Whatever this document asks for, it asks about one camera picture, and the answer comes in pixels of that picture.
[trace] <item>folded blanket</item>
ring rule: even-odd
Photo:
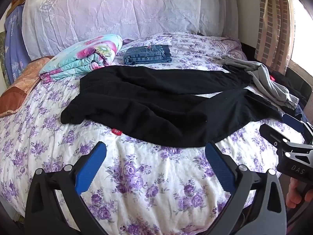
[[[279,106],[286,106],[293,110],[297,107],[299,99],[291,95],[286,87],[271,81],[269,71],[264,64],[236,59],[229,55],[222,55],[221,58],[222,64],[242,68],[252,75],[258,90]]]
[[[40,70],[40,77],[43,83],[48,83],[65,77],[85,75],[111,65],[122,44],[122,38],[115,34],[78,42],[49,61]]]
[[[171,62],[168,45],[151,45],[129,48],[124,54],[125,65]]]

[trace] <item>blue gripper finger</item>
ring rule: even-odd
[[[236,191],[235,175],[224,161],[222,153],[217,151],[220,150],[212,143],[205,146],[205,156],[224,191],[234,194]]]
[[[294,117],[284,114],[283,115],[283,123],[289,125],[291,128],[295,129],[297,132],[304,132],[303,123],[301,123],[298,119]]]
[[[88,190],[106,157],[106,146],[103,142],[98,142],[92,151],[92,155],[76,175],[75,189],[78,195]]]

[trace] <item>red tag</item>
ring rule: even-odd
[[[270,80],[275,82],[275,79],[273,76],[270,75]]]
[[[122,131],[117,130],[117,129],[112,129],[111,132],[113,132],[114,134],[121,136],[122,135]]]

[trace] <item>screw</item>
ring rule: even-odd
[[[72,167],[73,167],[73,166],[70,165],[70,164],[65,165],[65,166],[64,166],[64,170],[65,170],[65,171],[71,171],[71,170],[72,170]]]
[[[42,173],[42,169],[41,169],[41,168],[37,169],[37,170],[35,171],[35,173],[36,173],[37,175],[40,175],[40,174]]]
[[[276,174],[276,172],[275,172],[273,169],[269,169],[269,174],[271,174],[271,175],[275,175],[275,174]]]
[[[248,168],[247,168],[247,166],[245,166],[245,165],[239,165],[239,169],[241,170],[241,171],[247,171],[248,170]]]

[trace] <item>finger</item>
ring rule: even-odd
[[[299,185],[299,180],[294,179],[294,178],[290,178],[290,185],[292,189],[297,188],[297,186]]]
[[[297,206],[297,204],[295,204],[294,202],[290,200],[289,193],[287,193],[287,197],[286,197],[286,206],[288,208],[295,208]]]
[[[298,193],[297,189],[292,188],[292,184],[289,184],[289,199],[295,203],[299,204],[301,202],[301,195]]]
[[[311,202],[313,200],[313,189],[309,190],[304,197],[306,202]]]

